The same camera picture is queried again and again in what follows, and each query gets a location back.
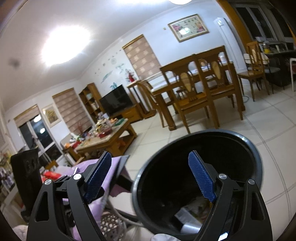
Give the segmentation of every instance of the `screw head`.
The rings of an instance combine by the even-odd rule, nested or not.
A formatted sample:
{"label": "screw head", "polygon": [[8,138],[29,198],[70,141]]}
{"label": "screw head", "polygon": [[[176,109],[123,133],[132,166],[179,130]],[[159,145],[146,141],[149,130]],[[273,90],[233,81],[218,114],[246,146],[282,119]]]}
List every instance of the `screw head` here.
{"label": "screw head", "polygon": [[222,180],[225,180],[227,178],[227,176],[224,173],[220,173],[219,178]]}
{"label": "screw head", "polygon": [[255,181],[253,179],[249,179],[248,180],[248,183],[251,184],[251,185],[254,185],[255,184]]}
{"label": "screw head", "polygon": [[73,176],[74,180],[79,180],[82,177],[80,173],[77,173]]}
{"label": "screw head", "polygon": [[51,184],[51,182],[52,182],[51,179],[47,179],[47,180],[45,180],[44,184],[45,184],[45,185],[49,185],[49,184]]}

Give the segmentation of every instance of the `wooden bookshelf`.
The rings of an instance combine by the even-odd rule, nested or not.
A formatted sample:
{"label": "wooden bookshelf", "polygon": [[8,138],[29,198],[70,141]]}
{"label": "wooden bookshelf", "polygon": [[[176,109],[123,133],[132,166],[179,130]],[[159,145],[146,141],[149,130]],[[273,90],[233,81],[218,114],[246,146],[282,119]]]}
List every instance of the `wooden bookshelf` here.
{"label": "wooden bookshelf", "polygon": [[90,114],[93,121],[97,122],[97,116],[100,112],[105,113],[100,99],[102,98],[94,83],[88,84],[80,93],[79,97],[82,100],[85,108]]}

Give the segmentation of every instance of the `bin rim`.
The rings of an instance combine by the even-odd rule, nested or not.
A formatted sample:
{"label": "bin rim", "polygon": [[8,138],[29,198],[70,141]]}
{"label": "bin rim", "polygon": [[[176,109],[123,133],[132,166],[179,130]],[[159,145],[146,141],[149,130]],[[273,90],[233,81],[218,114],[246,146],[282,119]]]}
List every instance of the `bin rim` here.
{"label": "bin rim", "polygon": [[[256,175],[256,178],[255,178],[255,181],[256,181],[256,184],[258,186],[259,189],[261,189],[261,184],[262,184],[262,178],[263,178],[263,169],[262,169],[262,162],[261,162],[261,156],[260,156],[260,153],[259,151],[257,150],[256,146],[248,139],[246,138],[245,136],[237,133],[237,132],[234,132],[234,131],[229,131],[229,130],[223,130],[223,129],[207,129],[207,130],[203,130],[203,131],[198,131],[198,132],[194,132],[194,133],[191,133],[191,134],[188,134],[186,136],[183,136],[183,137],[180,137],[170,143],[168,143],[167,145],[165,145],[164,147],[162,147],[161,149],[159,149],[156,153],[154,153],[147,161],[146,163],[140,168],[134,182],[133,182],[133,186],[132,186],[132,203],[133,203],[133,208],[136,212],[136,215],[138,216],[139,220],[143,222],[144,226],[150,230],[151,232],[153,233],[158,233],[158,225],[156,225],[152,220],[150,220],[149,217],[146,217],[140,206],[139,206],[139,203],[138,203],[138,199],[137,199],[137,196],[138,196],[138,193],[137,193],[137,188],[138,188],[138,185],[139,185],[139,181],[140,181],[140,178],[144,172],[144,170],[146,169],[146,167],[150,164],[150,162],[157,156],[159,155],[159,153],[161,153],[164,149],[166,149],[168,146],[170,145],[173,145],[174,143],[182,140],[182,139],[185,139],[185,138],[188,138],[189,136],[193,136],[193,135],[196,135],[196,134],[204,134],[204,133],[211,133],[211,134],[226,134],[226,135],[229,135],[229,136],[234,136],[236,138],[236,141],[238,142],[241,142],[241,143],[244,143],[246,147],[249,148],[249,151],[254,155],[254,160],[255,160],[255,175]],[[194,239],[194,237],[196,236],[196,234],[187,234],[187,236],[189,238],[192,238]]]}

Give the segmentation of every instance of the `blue gripper pad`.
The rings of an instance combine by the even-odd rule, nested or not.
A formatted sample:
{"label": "blue gripper pad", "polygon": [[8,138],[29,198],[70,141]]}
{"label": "blue gripper pad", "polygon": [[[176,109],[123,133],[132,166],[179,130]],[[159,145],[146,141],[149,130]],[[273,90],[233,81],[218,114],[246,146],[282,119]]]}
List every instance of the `blue gripper pad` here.
{"label": "blue gripper pad", "polygon": [[214,202],[217,198],[214,180],[206,170],[205,163],[196,151],[189,153],[188,164],[204,198],[209,199],[210,202]]}
{"label": "blue gripper pad", "polygon": [[104,152],[97,163],[94,165],[90,174],[85,178],[87,191],[84,195],[85,201],[91,203],[98,196],[99,190],[111,167],[112,156],[109,152]]}

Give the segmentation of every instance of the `white wall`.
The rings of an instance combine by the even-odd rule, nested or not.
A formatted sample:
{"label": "white wall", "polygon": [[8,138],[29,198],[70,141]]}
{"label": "white wall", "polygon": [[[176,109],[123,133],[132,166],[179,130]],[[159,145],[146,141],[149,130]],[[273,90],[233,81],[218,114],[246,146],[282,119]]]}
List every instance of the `white wall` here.
{"label": "white wall", "polygon": [[[41,110],[43,107],[54,103],[52,96],[60,93],[64,90],[74,88],[76,93],[80,93],[83,88],[85,88],[84,84],[79,80],[70,80],[64,82],[62,84],[53,86],[49,89],[46,89],[40,93],[37,93],[33,96],[30,96],[24,101],[16,104],[9,110],[5,112],[5,123],[11,135],[12,141],[17,149],[17,151],[24,146],[22,138],[18,134],[17,126],[14,122],[14,118],[18,116],[20,113],[25,111],[26,109],[30,108],[31,106],[37,104],[39,109]],[[53,126],[50,130],[51,134],[53,135],[54,140],[59,144],[60,141],[70,133],[66,123],[61,118],[61,122]]]}
{"label": "white wall", "polygon": [[[179,43],[169,29],[168,24],[193,14],[199,14],[209,33]],[[126,86],[125,71],[120,73],[118,66],[122,65],[124,70],[133,70],[133,68],[122,50],[122,46],[141,34],[146,37],[162,66],[193,53],[200,53],[224,45],[225,42],[213,22],[217,17],[228,19],[215,0],[201,0],[166,12],[164,15],[149,20],[132,30],[126,36],[123,36],[120,41],[113,43],[111,48],[105,51],[104,54],[99,55],[97,60],[88,67],[81,80],[85,84],[94,82],[102,96],[111,91],[110,86],[113,82],[117,83],[117,85],[123,84],[123,86]],[[104,76],[108,73],[110,75],[103,81]]]}

